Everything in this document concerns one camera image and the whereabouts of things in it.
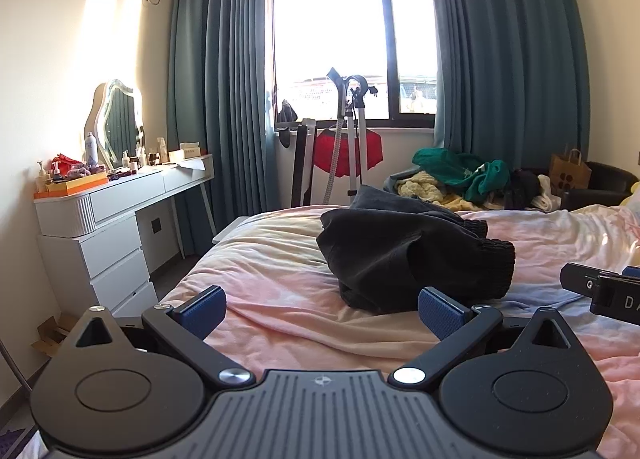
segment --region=red garment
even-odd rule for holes
[[[73,165],[82,163],[82,161],[76,161],[75,159],[71,159],[70,157],[67,157],[63,154],[58,154],[57,156],[55,156],[51,160],[51,162],[53,163],[54,161],[58,162],[58,170],[60,170],[60,175],[62,175],[62,177],[64,177],[69,172],[69,170],[71,170],[71,167]]]
[[[325,172],[331,170],[331,156],[334,153],[335,132],[326,128],[316,137],[314,165]],[[380,134],[367,130],[367,168],[373,168],[382,162],[382,138]],[[349,175],[349,141],[347,133],[342,132],[336,177]],[[356,138],[356,176],[360,175],[360,143]]]

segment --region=white dresser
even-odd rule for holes
[[[100,304],[124,317],[156,304],[135,212],[199,185],[216,233],[204,187],[212,177],[206,155],[181,166],[143,167],[135,176],[68,197],[34,200],[42,232],[38,245],[60,309],[79,316]]]

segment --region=brown paper bag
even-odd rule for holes
[[[564,190],[589,186],[591,169],[582,161],[580,150],[574,148],[564,155],[553,154],[549,165],[552,193],[560,195]]]

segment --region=curtain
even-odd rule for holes
[[[590,94],[576,0],[434,0],[435,140],[512,168],[586,156]]]
[[[169,150],[200,142],[216,228],[278,208],[274,134],[264,92],[264,0],[175,0],[167,103]],[[200,190],[176,200],[185,252],[212,233]]]

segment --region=green sweater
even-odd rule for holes
[[[473,154],[421,148],[412,163],[472,203],[483,203],[490,192],[502,190],[509,183],[509,168],[500,159],[484,162]]]

